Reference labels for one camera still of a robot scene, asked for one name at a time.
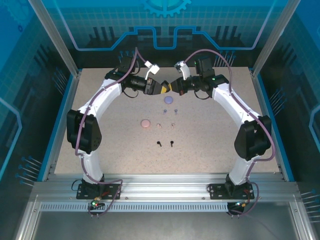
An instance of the vented metal strip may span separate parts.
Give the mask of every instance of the vented metal strip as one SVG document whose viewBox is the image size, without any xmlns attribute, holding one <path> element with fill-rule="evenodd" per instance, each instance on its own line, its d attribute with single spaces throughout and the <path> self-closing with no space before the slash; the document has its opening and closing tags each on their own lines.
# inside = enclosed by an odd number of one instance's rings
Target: vented metal strip
<svg viewBox="0 0 320 240">
<path fill-rule="evenodd" d="M 86 212 L 88 202 L 43 202 L 42 212 Z M 106 206 L 93 212 L 102 212 Z M 110 212 L 227 212 L 226 202 L 115 202 Z"/>
</svg>

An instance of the enclosure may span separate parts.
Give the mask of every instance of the enclosure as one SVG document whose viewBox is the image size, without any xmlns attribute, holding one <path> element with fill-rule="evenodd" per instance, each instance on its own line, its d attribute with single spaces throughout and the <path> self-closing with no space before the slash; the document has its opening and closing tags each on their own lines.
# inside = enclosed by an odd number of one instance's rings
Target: enclosure
<svg viewBox="0 0 320 240">
<path fill-rule="evenodd" d="M 318 239 L 319 11 L 317 0 L 0 1 L 1 239 Z M 67 113 L 135 47 L 160 67 L 149 77 L 170 91 L 126 89 L 139 94 L 122 93 L 99 120 L 101 170 L 123 184 L 109 212 L 92 219 L 92 199 L 77 199 L 83 167 L 67 140 Z M 253 168 L 259 198 L 247 216 L 226 214 L 238 201 L 207 191 L 235 165 L 234 119 L 199 99 L 205 92 L 172 87 L 182 77 L 174 65 L 200 49 L 220 53 L 234 91 L 271 120 L 275 157 Z M 211 52 L 187 62 L 190 74 L 208 57 L 230 80 Z"/>
</svg>

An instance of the work surface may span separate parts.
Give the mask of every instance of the work surface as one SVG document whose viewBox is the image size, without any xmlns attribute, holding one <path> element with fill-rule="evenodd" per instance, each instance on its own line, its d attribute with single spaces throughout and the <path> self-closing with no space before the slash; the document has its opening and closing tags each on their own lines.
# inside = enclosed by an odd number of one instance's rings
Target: work surface
<svg viewBox="0 0 320 240">
<path fill-rule="evenodd" d="M 109 68 L 83 69 L 72 109 L 83 106 L 99 89 Z M 233 67 L 232 87 L 256 112 L 261 114 L 256 92 L 247 67 Z M 139 76 L 144 76 L 145 68 Z M 216 75 L 229 79 L 226 67 L 215 68 Z M 181 77 L 173 67 L 161 68 L 154 79 L 169 83 Z M 128 95 L 136 92 L 126 89 Z M 206 94 L 198 92 L 199 97 Z M 173 103 L 165 104 L 164 97 L 172 96 Z M 141 121 L 148 119 L 149 128 Z M 197 99 L 193 91 L 183 96 L 168 92 L 159 95 L 139 93 L 131 99 L 117 97 L 102 116 L 99 127 L 102 143 L 98 149 L 100 166 L 106 174 L 186 174 L 228 173 L 237 153 L 234 141 L 238 130 L 228 113 L 212 98 Z M 264 157 L 271 155 L 269 149 Z M 253 172 L 278 172 L 274 158 L 259 162 Z M 55 174 L 82 173 L 80 160 L 64 135 Z"/>
</svg>

